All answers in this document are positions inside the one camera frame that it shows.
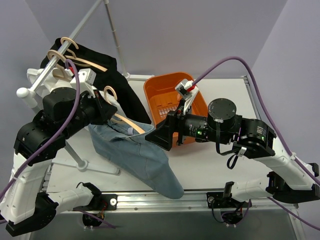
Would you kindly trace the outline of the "wooden hanger for denim skirt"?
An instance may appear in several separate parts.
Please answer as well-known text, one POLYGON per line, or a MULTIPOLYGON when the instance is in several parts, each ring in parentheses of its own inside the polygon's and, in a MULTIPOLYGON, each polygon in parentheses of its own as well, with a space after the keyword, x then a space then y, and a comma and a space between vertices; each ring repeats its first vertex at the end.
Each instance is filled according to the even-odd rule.
MULTIPOLYGON (((118 96, 116 94, 116 91, 111 87, 111 86, 105 86, 103 89, 103 95, 104 95, 104 99, 105 101, 110 104, 113 105, 113 103, 110 101, 109 97, 111 96, 111 94, 108 93, 108 91, 112 92, 114 101, 117 102, 118 101, 118 96)), ((111 121, 117 124, 128 124, 130 127, 132 127, 134 130, 136 130, 139 134, 144 134, 145 131, 139 127, 137 124, 135 124, 134 122, 132 122, 131 120, 129 120, 128 118, 115 113, 114 117, 111 118, 111 121)))

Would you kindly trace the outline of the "blue denim skirt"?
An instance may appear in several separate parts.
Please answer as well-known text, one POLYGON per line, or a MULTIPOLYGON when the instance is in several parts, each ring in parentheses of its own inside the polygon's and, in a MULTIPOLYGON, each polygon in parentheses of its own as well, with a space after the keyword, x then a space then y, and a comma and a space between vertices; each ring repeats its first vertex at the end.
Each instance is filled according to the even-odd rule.
POLYGON ((88 131, 95 151, 162 196, 180 199, 184 189, 169 165, 168 156, 162 148, 145 140, 154 126, 134 123, 144 133, 138 133, 127 123, 111 120, 105 125, 90 124, 88 131))

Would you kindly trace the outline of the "wooden hanger for white skirt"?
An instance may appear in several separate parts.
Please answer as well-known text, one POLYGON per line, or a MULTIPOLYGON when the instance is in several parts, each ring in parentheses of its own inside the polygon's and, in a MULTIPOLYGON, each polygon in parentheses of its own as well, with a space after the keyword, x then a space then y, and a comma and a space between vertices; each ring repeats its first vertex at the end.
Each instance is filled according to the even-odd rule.
MULTIPOLYGON (((47 58, 51 60, 53 57, 57 57, 59 61, 62 61, 63 63, 66 62, 66 57, 63 56, 61 53, 59 53, 57 50, 50 49, 47 52, 47 58)), ((73 79, 73 73, 69 73, 65 70, 65 68, 58 63, 55 64, 52 75, 55 78, 61 79, 66 82, 70 82, 73 79)))

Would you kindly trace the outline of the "white pleated skirt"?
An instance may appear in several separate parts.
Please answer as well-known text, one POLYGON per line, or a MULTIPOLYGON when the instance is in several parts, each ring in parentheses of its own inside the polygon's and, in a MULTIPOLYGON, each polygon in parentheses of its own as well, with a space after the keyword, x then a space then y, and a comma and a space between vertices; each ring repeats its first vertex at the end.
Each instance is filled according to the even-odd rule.
MULTIPOLYGON (((48 74, 48 76, 42 82, 40 87, 35 91, 42 98, 47 96, 55 88, 71 87, 70 82, 53 77, 53 70, 48 74)), ((27 79, 32 85, 35 83, 36 79, 40 76, 42 71, 43 71, 42 68, 40 69, 29 68, 27 70, 26 72, 27 79)), ((70 69, 66 69, 66 71, 68 71, 69 74, 73 73, 70 69)))

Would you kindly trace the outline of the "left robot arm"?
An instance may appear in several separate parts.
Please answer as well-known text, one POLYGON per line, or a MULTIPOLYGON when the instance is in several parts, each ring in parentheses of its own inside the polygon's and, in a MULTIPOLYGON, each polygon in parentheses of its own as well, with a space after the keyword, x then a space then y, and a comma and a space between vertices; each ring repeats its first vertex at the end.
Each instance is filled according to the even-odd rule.
POLYGON ((95 210, 102 203, 101 191, 89 182, 58 193, 43 192, 42 186, 66 141, 88 125, 106 124, 117 108, 98 90, 71 87, 52 90, 42 103, 43 110, 17 133, 10 181, 0 195, 0 218, 13 237, 44 228, 62 212, 95 210))

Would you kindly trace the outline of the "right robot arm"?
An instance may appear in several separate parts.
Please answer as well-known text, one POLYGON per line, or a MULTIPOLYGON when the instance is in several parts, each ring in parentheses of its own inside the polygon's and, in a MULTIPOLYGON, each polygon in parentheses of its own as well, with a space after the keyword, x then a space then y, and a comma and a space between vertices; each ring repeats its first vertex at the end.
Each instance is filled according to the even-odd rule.
POLYGON ((314 179, 319 175, 319 166, 294 160, 270 126, 262 120, 237 115, 236 111, 236 105, 226 98, 212 100, 207 116, 183 113, 180 104, 145 139, 170 151, 173 135, 177 133, 178 145, 182 145, 186 137, 198 143, 213 142, 219 155, 229 157, 227 168, 230 170, 240 157, 253 159, 271 170, 260 179, 227 182, 222 193, 227 206, 258 198, 274 198, 288 204, 319 200, 320 187, 314 179))

